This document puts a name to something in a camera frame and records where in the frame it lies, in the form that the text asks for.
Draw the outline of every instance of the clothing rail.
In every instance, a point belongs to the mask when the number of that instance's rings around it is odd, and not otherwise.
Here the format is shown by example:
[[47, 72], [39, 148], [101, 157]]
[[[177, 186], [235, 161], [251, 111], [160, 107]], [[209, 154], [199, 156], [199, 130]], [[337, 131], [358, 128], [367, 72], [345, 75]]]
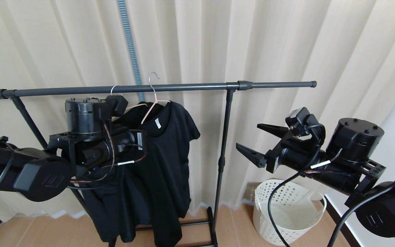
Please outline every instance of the clothing rail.
[[[188, 222], [182, 223], [181, 226], [189, 225], [200, 225], [208, 224], [210, 227], [211, 244], [198, 245], [194, 247], [218, 247], [216, 238], [216, 222], [217, 213], [220, 199], [220, 189], [222, 185], [222, 175], [224, 173], [225, 166], [225, 150], [226, 150], [226, 139], [228, 136], [229, 116], [231, 114], [231, 103], [232, 97], [235, 91], [244, 91], [248, 89], [276, 89], [281, 87], [316, 87], [316, 81], [306, 82], [264, 82], [254, 83], [250, 81], [237, 81], [227, 83], [196, 83], [196, 84], [163, 84], [154, 85], [154, 89], [158, 92], [162, 91], [203, 91], [203, 90], [227, 90], [226, 94], [226, 105], [225, 105], [225, 117], [224, 117], [224, 128], [222, 132], [222, 144], [220, 157], [218, 159], [218, 177], [216, 186], [216, 198], [214, 214], [209, 207], [207, 209], [208, 220], [199, 222]], [[46, 148], [45, 138], [42, 136], [38, 127], [34, 123], [33, 119], [28, 114], [27, 109], [22, 103], [20, 97], [26, 96], [42, 96], [42, 95], [63, 95], [63, 94], [105, 94], [105, 93], [138, 93], [138, 92], [151, 92], [152, 88], [148, 85], [139, 86], [85, 86], [85, 87], [60, 87], [53, 89], [21, 89], [21, 90], [7, 90], [0, 89], [0, 99], [11, 99], [15, 104], [16, 108], [20, 111], [27, 125], [30, 127], [39, 143]], [[71, 189], [77, 200], [81, 203], [85, 211], [89, 214], [86, 209], [85, 201], [78, 192], [78, 190]], [[151, 227], [136, 228], [136, 231], [150, 230]], [[109, 242], [109, 247], [114, 247], [116, 239]]]

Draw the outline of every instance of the beige curtain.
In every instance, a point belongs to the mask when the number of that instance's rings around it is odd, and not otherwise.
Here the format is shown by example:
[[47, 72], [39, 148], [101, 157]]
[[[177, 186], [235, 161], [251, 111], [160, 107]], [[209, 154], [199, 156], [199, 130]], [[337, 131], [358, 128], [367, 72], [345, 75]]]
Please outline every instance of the beige curtain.
[[[284, 125], [306, 106], [328, 130], [338, 119], [381, 124], [395, 104], [395, 0], [128, 0], [144, 84], [317, 80], [315, 89], [236, 92], [232, 106], [221, 200], [237, 207], [253, 185], [287, 178], [258, 169], [235, 150], [240, 142], [261, 152], [278, 139], [257, 123]], [[0, 89], [133, 85], [132, 66], [115, 0], [0, 1]], [[159, 93], [181, 103], [202, 136], [191, 142], [191, 210], [214, 204], [224, 91]], [[64, 100], [28, 97], [24, 103], [45, 136], [66, 131]], [[131, 104], [137, 94], [125, 94]], [[0, 136], [39, 148], [16, 108], [0, 100]], [[297, 183], [325, 192], [311, 181]], [[66, 191], [42, 203], [0, 192], [0, 218], [77, 214]]]

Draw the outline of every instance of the perforated basket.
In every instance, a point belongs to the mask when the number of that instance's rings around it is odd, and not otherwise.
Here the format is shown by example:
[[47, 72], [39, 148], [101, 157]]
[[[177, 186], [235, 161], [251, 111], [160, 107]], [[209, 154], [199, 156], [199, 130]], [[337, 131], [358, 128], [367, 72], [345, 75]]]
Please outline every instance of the perforated basket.
[[[268, 215], [268, 199], [273, 189], [282, 180], [270, 179], [255, 189], [254, 227], [260, 236], [274, 245], [284, 245], [276, 234]], [[318, 194], [324, 207], [317, 211], [311, 197]], [[271, 213], [284, 240], [290, 244], [316, 225], [323, 217], [327, 202], [324, 195], [289, 182], [280, 188], [271, 200]]]

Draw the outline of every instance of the wooden floor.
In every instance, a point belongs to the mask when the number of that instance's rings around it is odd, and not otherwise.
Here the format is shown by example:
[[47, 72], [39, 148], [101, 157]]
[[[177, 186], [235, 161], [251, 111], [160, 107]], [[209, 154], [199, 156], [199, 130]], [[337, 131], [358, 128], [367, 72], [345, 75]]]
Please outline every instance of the wooden floor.
[[[263, 240], [252, 223], [253, 207], [242, 204], [238, 210], [227, 206], [219, 208], [216, 225], [217, 240], [221, 247], [272, 247]], [[206, 210], [201, 208], [195, 217], [188, 215], [182, 222], [206, 219]], [[291, 244], [292, 247], [324, 247], [332, 234], [335, 223], [326, 212], [320, 223]], [[210, 244], [208, 225], [182, 227], [182, 239], [177, 246]], [[91, 247], [108, 246], [103, 243], [88, 216], [74, 219], [62, 216], [52, 219], [47, 216], [15, 217], [0, 225], [0, 246], [3, 247]], [[131, 243], [117, 240], [117, 247], [154, 247], [152, 231], [137, 232]], [[349, 247], [340, 233], [335, 247]]]

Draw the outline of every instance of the clothes hanger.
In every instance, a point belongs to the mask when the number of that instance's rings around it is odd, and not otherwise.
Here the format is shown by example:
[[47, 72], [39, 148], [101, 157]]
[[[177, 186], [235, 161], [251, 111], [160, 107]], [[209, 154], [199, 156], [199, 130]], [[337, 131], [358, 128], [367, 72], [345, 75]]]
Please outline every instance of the clothes hanger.
[[147, 111], [146, 115], [144, 116], [143, 120], [141, 121], [141, 124], [143, 124], [143, 122], [146, 120], [147, 116], [149, 115], [150, 111], [152, 111], [153, 107], [158, 103], [158, 102], [170, 102], [169, 100], [158, 100], [158, 97], [156, 97], [156, 91], [152, 86], [152, 83], [150, 83], [150, 77], [152, 76], [152, 74], [156, 75], [156, 78], [159, 79], [158, 75], [155, 72], [150, 73], [149, 75], [149, 85], [153, 90], [153, 93], [155, 94], [155, 102], [153, 102], [152, 106], [149, 108], [149, 111]]
[[[111, 88], [111, 95], [112, 95], [112, 91], [114, 91], [114, 88], [115, 88], [116, 86], [118, 86], [118, 85], [115, 85], [115, 86], [113, 86], [113, 87]], [[127, 107], [126, 110], [130, 110], [130, 109], [132, 109], [132, 108], [134, 108], [134, 107], [142, 106], [142, 105], [147, 106], [146, 103], [142, 103], [142, 104], [138, 104], [138, 105], [134, 105], [134, 106]]]

